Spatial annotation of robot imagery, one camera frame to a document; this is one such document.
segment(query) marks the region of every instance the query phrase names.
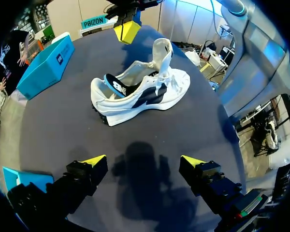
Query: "shoe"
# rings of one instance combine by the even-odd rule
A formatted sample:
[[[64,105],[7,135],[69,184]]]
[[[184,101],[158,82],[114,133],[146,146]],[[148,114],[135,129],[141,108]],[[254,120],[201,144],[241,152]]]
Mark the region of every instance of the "shoe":
[[[190,77],[170,67],[172,56],[170,40],[157,39],[152,62],[135,61],[121,75],[93,79],[91,102],[103,122],[114,126],[144,110],[167,110],[178,103],[189,88]]]

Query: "shoe insole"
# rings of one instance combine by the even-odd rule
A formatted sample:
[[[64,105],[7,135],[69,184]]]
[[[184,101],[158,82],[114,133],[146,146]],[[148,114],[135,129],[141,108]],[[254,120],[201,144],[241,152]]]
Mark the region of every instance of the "shoe insole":
[[[149,76],[154,76],[157,73],[158,73],[157,71],[154,71]],[[141,84],[141,82],[140,82],[140,83],[133,85],[133,86],[127,86],[111,74],[104,75],[104,81],[105,81],[106,85],[115,94],[117,94],[118,96],[120,96],[122,98],[132,94]]]

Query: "shoe sole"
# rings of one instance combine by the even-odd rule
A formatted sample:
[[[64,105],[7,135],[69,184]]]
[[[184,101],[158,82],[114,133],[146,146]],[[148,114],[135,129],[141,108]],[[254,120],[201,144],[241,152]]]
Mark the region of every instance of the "shoe sole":
[[[102,115],[93,105],[92,105],[92,108],[96,112],[98,112],[98,114],[99,114],[99,116],[104,124],[112,127],[112,126],[115,126],[117,124],[123,123],[125,121],[128,121],[128,120],[134,118],[140,112],[145,111],[145,110],[162,110],[162,111],[168,110],[171,107],[173,107],[174,105],[176,105],[183,98],[184,95],[185,94],[182,94],[177,99],[175,99],[173,101],[166,102],[166,103],[162,103],[162,104],[141,105],[138,108],[131,109],[130,111],[128,111],[126,113],[114,115],[114,116]]]

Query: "black n logo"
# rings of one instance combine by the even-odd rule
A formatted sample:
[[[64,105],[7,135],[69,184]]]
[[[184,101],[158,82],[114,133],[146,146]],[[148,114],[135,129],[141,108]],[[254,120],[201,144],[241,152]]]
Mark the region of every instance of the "black n logo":
[[[134,104],[133,108],[137,108],[146,102],[146,105],[158,104],[162,101],[163,95],[166,93],[166,85],[162,83],[160,89],[158,90],[158,95],[156,95],[156,87],[151,87],[146,89],[137,102]]]

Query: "black sole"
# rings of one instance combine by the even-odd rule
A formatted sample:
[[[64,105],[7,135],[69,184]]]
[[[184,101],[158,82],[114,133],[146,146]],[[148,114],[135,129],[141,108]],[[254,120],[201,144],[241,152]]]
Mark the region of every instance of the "black sole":
[[[99,112],[99,111],[98,111],[98,110],[93,106],[92,103],[91,103],[91,106],[92,106],[92,109],[94,109],[94,111],[98,112],[100,118],[102,119],[102,122],[103,122],[105,125],[110,126],[110,125],[108,124],[108,121],[107,121],[106,116],[104,116],[103,114],[101,114],[101,113],[100,113],[100,112]]]

